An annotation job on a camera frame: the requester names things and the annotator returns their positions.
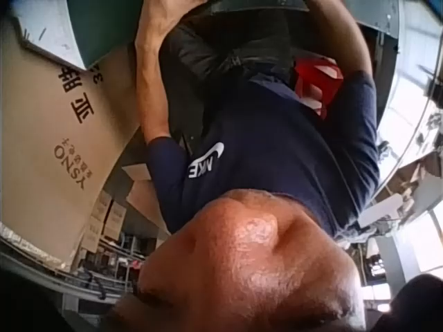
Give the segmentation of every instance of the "shirt sleeve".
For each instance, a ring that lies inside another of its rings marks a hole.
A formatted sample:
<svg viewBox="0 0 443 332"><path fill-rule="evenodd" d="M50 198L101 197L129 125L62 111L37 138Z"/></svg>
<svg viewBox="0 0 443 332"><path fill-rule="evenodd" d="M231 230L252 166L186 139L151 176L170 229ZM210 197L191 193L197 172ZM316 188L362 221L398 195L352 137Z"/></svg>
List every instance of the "shirt sleeve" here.
<svg viewBox="0 0 443 332"><path fill-rule="evenodd" d="M345 79L329 105L325 126L329 145L347 182L356 216L379 185L377 92L364 72Z"/></svg>
<svg viewBox="0 0 443 332"><path fill-rule="evenodd" d="M147 146L147 168L161 214L172 233L183 227L181 198L187 162L186 152L172 138L156 138Z"/></svg>

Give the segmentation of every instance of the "man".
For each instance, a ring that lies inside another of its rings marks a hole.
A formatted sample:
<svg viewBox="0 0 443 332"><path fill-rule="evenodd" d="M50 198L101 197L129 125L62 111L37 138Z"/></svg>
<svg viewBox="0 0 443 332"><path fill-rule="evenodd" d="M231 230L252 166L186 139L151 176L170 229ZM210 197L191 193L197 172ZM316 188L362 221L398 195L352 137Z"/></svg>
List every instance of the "man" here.
<svg viewBox="0 0 443 332"><path fill-rule="evenodd" d="M174 29L204 2L143 7L138 109L173 235L142 267L136 297L113 312L135 331L361 329L359 274L333 241L379 178L375 87L359 27L340 0L306 0L345 76L321 120L287 86L284 36L258 56L222 58L190 29ZM190 160L168 127L159 50L169 32L171 50L207 88L204 136Z"/></svg>

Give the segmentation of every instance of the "skin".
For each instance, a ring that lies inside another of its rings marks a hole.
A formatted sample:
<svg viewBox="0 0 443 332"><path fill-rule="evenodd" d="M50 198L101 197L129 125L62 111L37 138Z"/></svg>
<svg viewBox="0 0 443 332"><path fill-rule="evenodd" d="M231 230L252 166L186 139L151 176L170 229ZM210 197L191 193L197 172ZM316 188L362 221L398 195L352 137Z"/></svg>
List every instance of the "skin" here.
<svg viewBox="0 0 443 332"><path fill-rule="evenodd" d="M205 2L143 5L137 97L147 144L170 136L161 44ZM344 5L306 3L344 75L372 74L368 47ZM207 204L148 257L138 288L139 299L128 296L113 309L134 331L297 331L348 313L356 317L351 325L364 325L359 274L348 255L303 205L255 190L233 190Z"/></svg>

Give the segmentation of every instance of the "t-shirt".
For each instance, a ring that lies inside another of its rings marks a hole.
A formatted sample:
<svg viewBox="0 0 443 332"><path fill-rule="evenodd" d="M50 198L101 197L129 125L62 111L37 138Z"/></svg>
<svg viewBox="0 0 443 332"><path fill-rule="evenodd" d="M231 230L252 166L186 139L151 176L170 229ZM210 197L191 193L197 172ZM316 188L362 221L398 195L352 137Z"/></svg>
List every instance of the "t-shirt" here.
<svg viewBox="0 0 443 332"><path fill-rule="evenodd" d="M347 77L322 120L287 86L258 76L227 95L192 158L172 138L147 146L170 232L233 189L264 190L304 205L335 237L354 224L379 182L376 91Z"/></svg>

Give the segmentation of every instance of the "forearm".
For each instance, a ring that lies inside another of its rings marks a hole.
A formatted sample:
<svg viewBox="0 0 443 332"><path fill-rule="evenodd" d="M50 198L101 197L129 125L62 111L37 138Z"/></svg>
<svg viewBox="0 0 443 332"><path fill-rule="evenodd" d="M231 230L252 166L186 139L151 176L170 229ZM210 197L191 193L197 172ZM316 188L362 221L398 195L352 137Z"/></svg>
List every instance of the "forearm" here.
<svg viewBox="0 0 443 332"><path fill-rule="evenodd" d="M344 76L356 71L372 75L368 45L341 0L305 0L305 3Z"/></svg>
<svg viewBox="0 0 443 332"><path fill-rule="evenodd" d="M157 137L170 137L168 99L159 63L160 46L161 40L136 45L138 112L147 143Z"/></svg>

